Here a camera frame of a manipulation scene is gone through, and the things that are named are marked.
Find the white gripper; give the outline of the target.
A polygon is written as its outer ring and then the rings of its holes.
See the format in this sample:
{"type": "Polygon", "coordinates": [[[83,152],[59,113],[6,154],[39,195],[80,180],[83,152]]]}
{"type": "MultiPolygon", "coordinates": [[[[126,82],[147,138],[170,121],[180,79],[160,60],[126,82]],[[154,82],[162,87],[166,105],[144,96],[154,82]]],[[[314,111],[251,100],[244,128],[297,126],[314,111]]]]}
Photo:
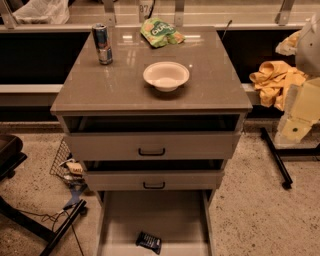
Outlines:
{"type": "Polygon", "coordinates": [[[286,95],[284,115],[280,118],[275,142],[299,143],[320,120],[320,78],[292,84],[286,95]]]}

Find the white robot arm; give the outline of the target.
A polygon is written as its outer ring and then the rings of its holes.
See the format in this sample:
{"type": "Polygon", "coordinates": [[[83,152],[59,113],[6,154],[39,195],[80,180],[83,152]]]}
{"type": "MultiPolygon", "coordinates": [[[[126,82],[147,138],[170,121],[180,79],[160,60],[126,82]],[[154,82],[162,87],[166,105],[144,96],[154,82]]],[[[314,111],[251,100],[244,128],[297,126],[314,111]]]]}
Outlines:
{"type": "Polygon", "coordinates": [[[299,143],[320,120],[320,12],[301,30],[295,64],[308,78],[301,86],[289,87],[275,135],[275,142],[281,147],[299,143]]]}

